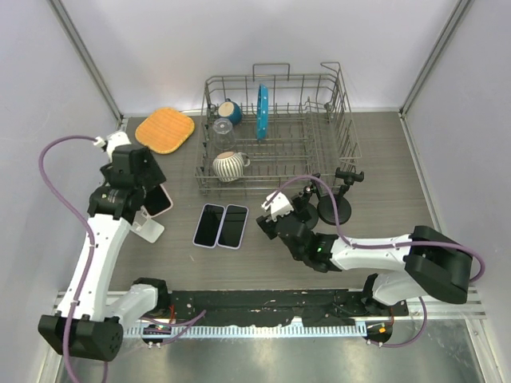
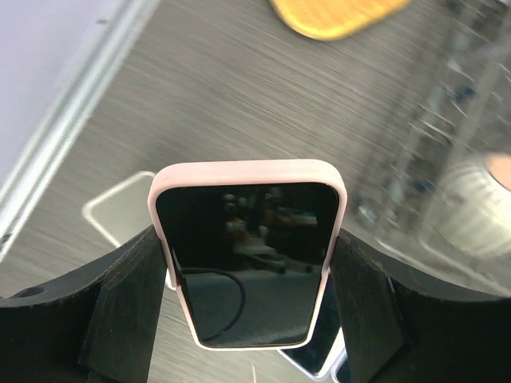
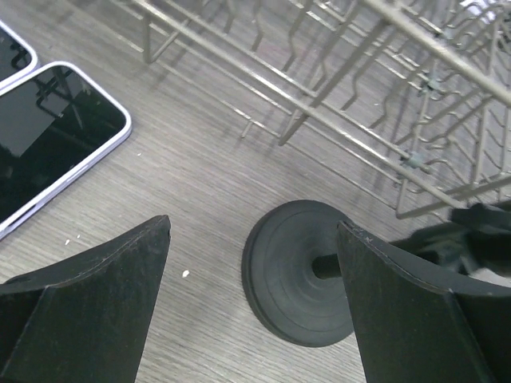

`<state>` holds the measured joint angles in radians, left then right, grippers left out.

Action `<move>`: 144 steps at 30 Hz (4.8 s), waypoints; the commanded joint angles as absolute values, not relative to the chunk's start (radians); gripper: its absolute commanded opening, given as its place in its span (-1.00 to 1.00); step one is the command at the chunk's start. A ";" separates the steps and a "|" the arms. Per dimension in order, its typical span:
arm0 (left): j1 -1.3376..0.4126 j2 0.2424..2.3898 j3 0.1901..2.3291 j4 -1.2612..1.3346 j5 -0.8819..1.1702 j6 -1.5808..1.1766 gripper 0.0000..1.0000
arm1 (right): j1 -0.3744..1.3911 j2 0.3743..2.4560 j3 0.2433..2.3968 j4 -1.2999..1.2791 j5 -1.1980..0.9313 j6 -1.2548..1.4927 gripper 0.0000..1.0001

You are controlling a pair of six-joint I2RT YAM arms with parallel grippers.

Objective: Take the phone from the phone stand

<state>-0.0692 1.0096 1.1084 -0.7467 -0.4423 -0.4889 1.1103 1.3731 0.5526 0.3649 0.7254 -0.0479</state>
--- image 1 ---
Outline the black round-base phone stand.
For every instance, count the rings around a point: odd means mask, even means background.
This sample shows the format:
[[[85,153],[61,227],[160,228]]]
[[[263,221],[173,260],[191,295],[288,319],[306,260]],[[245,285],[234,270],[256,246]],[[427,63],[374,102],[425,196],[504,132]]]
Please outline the black round-base phone stand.
[[[346,172],[342,171],[341,168],[337,168],[335,178],[343,181],[343,184],[339,187],[339,190],[335,194],[335,206],[332,205],[328,195],[322,196],[317,204],[319,218],[324,223],[333,226],[335,225],[335,212],[338,213],[340,224],[344,224],[350,219],[352,209],[349,201],[345,197],[345,194],[354,183],[363,182],[365,174],[364,172]]]

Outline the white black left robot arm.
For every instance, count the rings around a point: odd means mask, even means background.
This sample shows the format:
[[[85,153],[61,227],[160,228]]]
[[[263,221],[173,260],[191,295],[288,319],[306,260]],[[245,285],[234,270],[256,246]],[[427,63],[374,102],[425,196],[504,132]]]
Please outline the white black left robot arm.
[[[116,147],[100,169],[104,182],[89,197],[87,233],[73,278],[56,314],[41,316],[39,334],[63,357],[112,361],[123,331],[149,314],[164,317],[170,307],[164,280],[138,278],[129,291],[106,302],[113,269],[138,212],[166,178],[146,147]]]

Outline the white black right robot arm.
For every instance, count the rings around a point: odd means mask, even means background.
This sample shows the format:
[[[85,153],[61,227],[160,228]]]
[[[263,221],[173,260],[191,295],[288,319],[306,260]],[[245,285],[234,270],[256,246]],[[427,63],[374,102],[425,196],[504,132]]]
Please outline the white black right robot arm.
[[[294,260],[322,273],[375,270],[360,296],[368,314],[427,295],[450,304],[467,301],[473,254],[431,227],[387,239],[343,239],[313,232],[283,193],[268,195],[262,208],[267,215],[256,220],[259,227],[269,239],[280,238]]]

